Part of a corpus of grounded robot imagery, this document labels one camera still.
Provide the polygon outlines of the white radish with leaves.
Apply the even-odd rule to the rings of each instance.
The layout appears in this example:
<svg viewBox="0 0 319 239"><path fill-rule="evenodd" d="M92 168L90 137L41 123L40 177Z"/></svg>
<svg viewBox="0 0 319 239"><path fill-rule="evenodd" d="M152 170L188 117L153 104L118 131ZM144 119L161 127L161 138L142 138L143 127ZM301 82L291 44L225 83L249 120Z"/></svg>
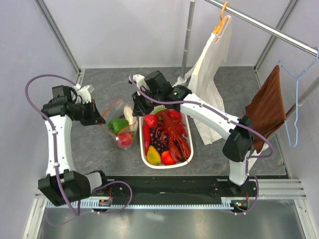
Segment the white radish with leaves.
<svg viewBox="0 0 319 239"><path fill-rule="evenodd" d="M124 107L124 117L129 123L129 130L135 132L138 128L138 121L137 118L133 116L133 110L131 107Z"/></svg>

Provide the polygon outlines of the green bell pepper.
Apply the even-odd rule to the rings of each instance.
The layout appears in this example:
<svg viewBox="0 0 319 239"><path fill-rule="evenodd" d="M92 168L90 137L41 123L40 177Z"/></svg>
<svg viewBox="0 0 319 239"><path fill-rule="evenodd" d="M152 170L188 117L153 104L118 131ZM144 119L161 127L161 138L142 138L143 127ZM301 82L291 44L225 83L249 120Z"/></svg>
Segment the green bell pepper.
<svg viewBox="0 0 319 239"><path fill-rule="evenodd" d="M108 130L114 134L118 134L121 130L128 126L129 123L126 119L113 119L108 123Z"/></svg>

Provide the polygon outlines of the red chili pepper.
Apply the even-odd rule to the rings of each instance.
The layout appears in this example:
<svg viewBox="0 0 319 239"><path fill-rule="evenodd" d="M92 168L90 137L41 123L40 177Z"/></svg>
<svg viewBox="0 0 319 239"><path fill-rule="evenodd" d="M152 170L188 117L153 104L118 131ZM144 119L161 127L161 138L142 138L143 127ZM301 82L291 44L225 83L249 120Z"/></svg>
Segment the red chili pepper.
<svg viewBox="0 0 319 239"><path fill-rule="evenodd" d="M145 155L147 155L150 142L151 142L151 136L150 136L150 128L147 124L143 125L143 135L144 135L144 147L145 147Z"/></svg>

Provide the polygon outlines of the clear zip top bag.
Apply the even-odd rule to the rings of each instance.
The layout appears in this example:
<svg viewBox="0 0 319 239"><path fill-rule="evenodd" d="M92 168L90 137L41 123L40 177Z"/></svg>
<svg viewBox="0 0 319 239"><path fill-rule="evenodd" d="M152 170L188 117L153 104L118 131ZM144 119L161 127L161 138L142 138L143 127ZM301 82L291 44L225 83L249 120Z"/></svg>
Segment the clear zip top bag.
<svg viewBox="0 0 319 239"><path fill-rule="evenodd" d="M118 98L102 114L106 121L101 128L115 141L117 147L128 149L132 146L137 130L138 118L133 116L133 108L122 98Z"/></svg>

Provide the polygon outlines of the yellow green mango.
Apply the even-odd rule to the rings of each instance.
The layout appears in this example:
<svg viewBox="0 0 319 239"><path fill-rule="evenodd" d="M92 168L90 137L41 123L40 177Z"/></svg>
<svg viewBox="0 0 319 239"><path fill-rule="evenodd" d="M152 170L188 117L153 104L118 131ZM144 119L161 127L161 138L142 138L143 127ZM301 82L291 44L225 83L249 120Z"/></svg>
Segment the yellow green mango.
<svg viewBox="0 0 319 239"><path fill-rule="evenodd" d="M159 166L161 164L161 155L157 151L157 149L154 146L149 146L148 152L147 152L147 161L149 164L153 166Z"/></svg>

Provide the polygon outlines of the red apple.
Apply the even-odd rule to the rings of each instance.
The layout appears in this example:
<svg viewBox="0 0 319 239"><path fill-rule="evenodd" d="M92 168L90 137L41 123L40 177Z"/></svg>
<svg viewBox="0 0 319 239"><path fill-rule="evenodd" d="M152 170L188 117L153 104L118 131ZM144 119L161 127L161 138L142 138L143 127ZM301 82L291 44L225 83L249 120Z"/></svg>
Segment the red apple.
<svg viewBox="0 0 319 239"><path fill-rule="evenodd" d="M127 148L133 143L133 134L131 132L123 132L117 135L116 143L121 148Z"/></svg>

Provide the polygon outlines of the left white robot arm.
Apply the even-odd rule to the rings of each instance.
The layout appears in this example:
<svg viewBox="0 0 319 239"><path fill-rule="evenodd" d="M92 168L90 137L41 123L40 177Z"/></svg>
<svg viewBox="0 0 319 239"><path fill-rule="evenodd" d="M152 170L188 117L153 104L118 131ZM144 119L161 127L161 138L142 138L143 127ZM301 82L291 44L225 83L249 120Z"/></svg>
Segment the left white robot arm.
<svg viewBox="0 0 319 239"><path fill-rule="evenodd" d="M72 159L71 128L73 121L83 126L105 124L95 101L74 103L66 97L55 98L44 104L45 125L49 141L46 176L38 181L39 190L55 206L86 199L94 191L99 196L109 192L104 173L95 170L87 174L76 171Z"/></svg>

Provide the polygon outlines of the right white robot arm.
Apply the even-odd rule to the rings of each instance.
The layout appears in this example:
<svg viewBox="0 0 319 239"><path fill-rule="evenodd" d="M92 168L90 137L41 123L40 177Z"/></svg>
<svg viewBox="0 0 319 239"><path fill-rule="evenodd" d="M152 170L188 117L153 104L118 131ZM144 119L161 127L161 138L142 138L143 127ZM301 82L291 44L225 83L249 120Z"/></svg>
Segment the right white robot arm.
<svg viewBox="0 0 319 239"><path fill-rule="evenodd" d="M130 75L129 83L137 90L132 95L134 115L146 116L155 107L164 105L200 121L225 139L222 152L230 161L228 190L234 196L246 191L245 183L249 178L247 160L254 141L252 121L247 116L239 118L229 115L184 86L172 87L159 71L152 72L148 79Z"/></svg>

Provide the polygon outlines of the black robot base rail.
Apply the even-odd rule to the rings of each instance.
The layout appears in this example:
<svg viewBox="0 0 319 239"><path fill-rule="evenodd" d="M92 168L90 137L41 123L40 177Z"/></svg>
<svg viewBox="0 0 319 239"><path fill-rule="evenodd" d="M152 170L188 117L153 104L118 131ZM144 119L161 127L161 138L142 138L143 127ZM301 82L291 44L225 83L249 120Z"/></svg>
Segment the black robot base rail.
<svg viewBox="0 0 319 239"><path fill-rule="evenodd" d="M91 195L111 196L114 205L207 205L257 195L255 180L237 186L226 176L103 176L107 183L112 185Z"/></svg>

